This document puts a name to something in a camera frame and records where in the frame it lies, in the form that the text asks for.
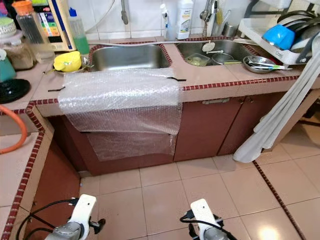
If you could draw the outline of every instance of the bubble wrap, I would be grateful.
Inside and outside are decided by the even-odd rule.
[[[171,68],[66,74],[61,110],[100,161],[174,154],[182,103]]]

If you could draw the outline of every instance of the stainless steel sink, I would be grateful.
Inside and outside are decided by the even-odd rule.
[[[169,62],[158,45],[107,46],[92,53],[92,71],[168,68]]]
[[[241,44],[238,42],[233,42],[231,40],[214,40],[211,41],[215,43],[215,47],[213,51],[223,50],[224,53],[231,55],[235,60],[241,61],[246,56],[251,56],[252,54]],[[204,43],[179,43],[177,44],[177,48],[181,52],[183,58],[187,58],[192,54],[202,54],[210,58],[207,66],[219,65],[212,61],[212,56],[214,53],[206,54],[202,51],[202,46]]]

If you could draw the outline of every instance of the cabinet handle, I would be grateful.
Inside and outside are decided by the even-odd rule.
[[[214,99],[214,100],[206,100],[202,101],[202,104],[208,105],[208,104],[224,104],[229,102],[230,97],[222,98],[222,99]]]

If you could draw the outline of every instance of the dish rack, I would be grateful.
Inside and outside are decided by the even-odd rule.
[[[289,65],[305,64],[309,60],[309,57],[301,58],[300,53],[295,53],[290,50],[280,50],[262,39],[263,34],[268,29],[277,25],[277,19],[277,17],[243,18],[239,25],[239,30],[242,32],[241,37],[247,36],[261,48],[281,61],[286,67]]]

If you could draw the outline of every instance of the white bottle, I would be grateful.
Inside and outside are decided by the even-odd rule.
[[[179,0],[178,2],[176,38],[179,40],[189,37],[193,7],[192,0]]]

